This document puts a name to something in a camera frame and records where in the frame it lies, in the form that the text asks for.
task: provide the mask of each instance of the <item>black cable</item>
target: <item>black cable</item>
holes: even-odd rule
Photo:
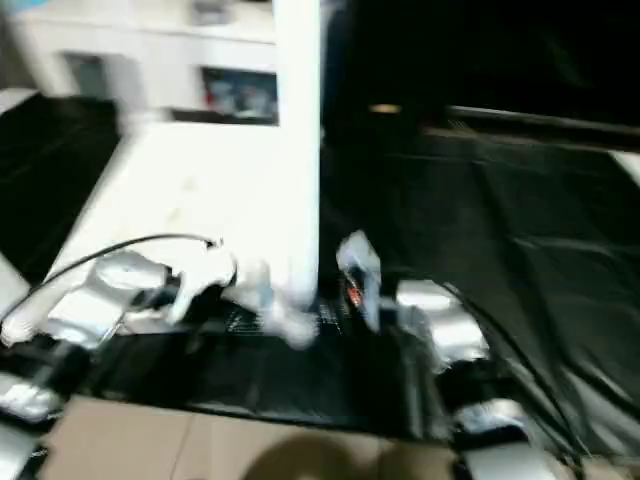
[[[131,240],[115,243],[109,247],[98,250],[97,252],[94,252],[90,255],[85,255],[84,257],[79,258],[78,260],[70,263],[66,267],[60,270],[57,270],[55,273],[47,277],[43,282],[30,288],[28,292],[26,292],[22,297],[20,297],[15,302],[13,302],[13,304],[7,310],[5,310],[5,312],[2,314],[2,316],[0,317],[0,328],[4,324],[4,321],[7,318],[9,318],[9,316],[11,316],[22,305],[24,305],[27,301],[29,301],[29,299],[32,296],[34,296],[36,293],[38,293],[40,290],[44,289],[51,283],[55,282],[58,278],[62,277],[63,275],[66,275],[70,271],[75,270],[76,268],[84,265],[85,263],[95,260],[97,258],[100,258],[104,255],[108,255],[109,253],[115,252],[117,250],[129,247],[131,245],[151,242],[155,240],[171,240],[171,239],[195,240],[195,241],[204,243],[208,249],[212,247],[219,247],[222,244],[221,242],[218,243],[214,240],[211,240],[210,238],[203,237],[197,234],[191,234],[191,233],[158,233],[155,235],[146,235],[144,237],[132,238]]]
[[[558,412],[558,415],[562,419],[562,422],[565,424],[566,428],[566,436],[569,445],[571,446],[571,459],[576,467],[576,478],[582,479],[584,478],[584,463],[582,461],[582,454],[586,454],[587,456],[591,456],[589,449],[584,445],[584,442],[580,439],[577,434],[573,423],[569,419],[569,416],[560,405],[560,402],[554,395],[553,389],[547,383],[547,381],[542,377],[540,372],[534,367],[529,360],[527,354],[520,348],[518,342],[509,334],[509,332],[498,322],[496,319],[487,312],[484,308],[465,297],[458,289],[456,289],[453,285],[450,284],[442,284],[442,286],[451,293],[454,297],[458,299],[458,301],[462,304],[464,308],[466,308],[469,313],[471,313],[474,317],[478,318],[481,322],[485,323],[491,330],[496,332],[502,340],[513,350],[513,352],[519,357],[525,369],[531,374],[533,380],[538,385],[538,388],[542,391],[545,397],[549,400],[553,408]]]

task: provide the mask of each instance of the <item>white table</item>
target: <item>white table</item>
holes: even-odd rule
[[[223,237],[241,276],[266,262],[294,300],[317,275],[316,166],[288,155],[276,127],[158,123],[121,142],[78,217],[52,271],[115,242],[155,233]],[[201,250],[168,240],[135,249],[181,268]],[[87,269],[68,275],[16,316],[43,318]]]

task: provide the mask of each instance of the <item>silver metal part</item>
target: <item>silver metal part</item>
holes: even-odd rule
[[[62,408],[64,402],[58,394],[40,388],[8,373],[0,373],[0,409],[27,422],[46,420],[51,412]]]
[[[551,458],[528,443],[508,443],[462,454],[473,480],[558,480]]]
[[[455,422],[468,434],[479,435],[505,427],[516,427],[529,435],[527,415],[518,402],[495,398],[467,405],[453,414]]]
[[[431,345],[436,373],[458,361],[488,358],[489,346],[475,318],[445,288],[431,280],[405,280],[396,300],[401,327]]]
[[[18,480],[38,450],[38,437],[0,423],[0,480]]]
[[[103,257],[85,281],[53,307],[42,331],[93,350],[115,333],[138,293],[162,288],[167,274],[164,265],[136,252]]]

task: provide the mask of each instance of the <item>black fabric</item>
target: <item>black fabric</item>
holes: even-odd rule
[[[238,307],[220,315],[229,325],[254,321]],[[276,337],[208,330],[205,325],[199,333],[115,339],[97,362],[86,393],[402,438],[423,438],[425,425],[438,425],[437,418],[428,420],[435,417],[433,407],[415,403],[434,392],[407,378],[429,368],[410,337],[393,331],[363,337],[325,333],[297,351]]]
[[[450,282],[494,316],[592,453],[637,456],[640,190],[631,178],[608,154],[542,145],[427,137],[380,149],[325,156],[323,276],[335,275],[339,240],[362,228],[388,282]],[[528,375],[520,384],[559,440],[557,412]]]
[[[44,278],[119,141],[112,104],[36,95],[0,116],[0,251]]]

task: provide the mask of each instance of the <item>black plastic sheet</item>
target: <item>black plastic sheet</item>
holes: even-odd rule
[[[36,95],[0,116],[0,251],[47,274],[119,141],[111,103]]]

